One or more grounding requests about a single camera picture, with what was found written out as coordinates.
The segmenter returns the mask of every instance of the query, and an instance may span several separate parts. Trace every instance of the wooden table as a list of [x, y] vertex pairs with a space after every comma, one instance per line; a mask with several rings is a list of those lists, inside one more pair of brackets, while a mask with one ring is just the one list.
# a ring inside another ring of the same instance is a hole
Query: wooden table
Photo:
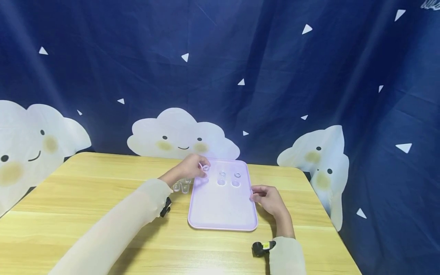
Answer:
[[[98, 153], [71, 157], [0, 219], [0, 274], [45, 275], [105, 213], [144, 180], [178, 160]], [[293, 218], [307, 273], [360, 274], [303, 173], [249, 165], [252, 184], [276, 186]], [[254, 232], [204, 231], [187, 223], [190, 194], [172, 194], [172, 210], [145, 226], [110, 274], [269, 274], [251, 245], [272, 238], [274, 220], [258, 208]]]

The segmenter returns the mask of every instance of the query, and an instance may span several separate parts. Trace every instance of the black clip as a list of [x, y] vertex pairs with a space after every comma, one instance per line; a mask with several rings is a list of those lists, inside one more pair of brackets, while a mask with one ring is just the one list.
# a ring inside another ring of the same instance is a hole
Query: black clip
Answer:
[[165, 207], [161, 211], [161, 217], [165, 217], [165, 215], [171, 210], [171, 199], [169, 197], [166, 198]]
[[270, 242], [254, 242], [252, 245], [252, 254], [254, 257], [262, 257], [266, 253], [269, 252], [274, 246], [276, 245], [276, 241], [270, 241]]

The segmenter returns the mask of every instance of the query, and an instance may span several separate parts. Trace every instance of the purple tray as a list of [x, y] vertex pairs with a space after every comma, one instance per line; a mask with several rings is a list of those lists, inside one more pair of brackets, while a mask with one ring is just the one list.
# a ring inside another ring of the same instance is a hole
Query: purple tray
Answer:
[[209, 159], [207, 178], [195, 178], [188, 223], [197, 229], [253, 231], [258, 225], [250, 200], [250, 177], [242, 161]]

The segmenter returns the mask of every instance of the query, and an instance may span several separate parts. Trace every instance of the left hand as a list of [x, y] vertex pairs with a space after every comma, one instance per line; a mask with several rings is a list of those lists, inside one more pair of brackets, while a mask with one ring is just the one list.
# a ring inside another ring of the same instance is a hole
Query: left hand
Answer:
[[202, 171], [199, 163], [203, 165], [211, 166], [209, 161], [200, 155], [190, 154], [175, 168], [179, 171], [182, 179], [193, 179], [195, 177], [206, 177], [206, 173]]

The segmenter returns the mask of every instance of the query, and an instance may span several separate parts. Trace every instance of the sleeve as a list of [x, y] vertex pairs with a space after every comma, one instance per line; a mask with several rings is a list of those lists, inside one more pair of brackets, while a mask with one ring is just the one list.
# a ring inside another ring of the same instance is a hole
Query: sleeve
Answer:
[[294, 238], [276, 237], [269, 253], [271, 275], [305, 275], [305, 260], [301, 244]]
[[171, 193], [161, 180], [146, 181], [81, 237], [49, 275], [108, 274], [139, 230], [159, 217]]

